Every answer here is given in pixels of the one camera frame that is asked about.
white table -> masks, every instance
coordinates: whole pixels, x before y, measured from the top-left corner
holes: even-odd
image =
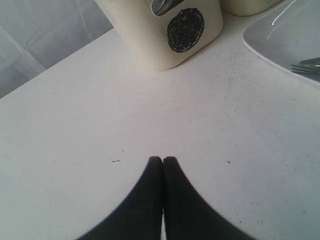
[[[112,30],[2,98],[0,239],[75,239],[149,156],[176,156],[203,198],[259,240],[318,239],[320,87],[245,47],[258,17],[226,14],[213,43],[163,72]]]

black scribbled circle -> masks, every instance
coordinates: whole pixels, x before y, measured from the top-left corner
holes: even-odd
[[[204,29],[204,17],[197,8],[181,10],[166,30],[170,48],[177,53],[190,50],[197,44]]]

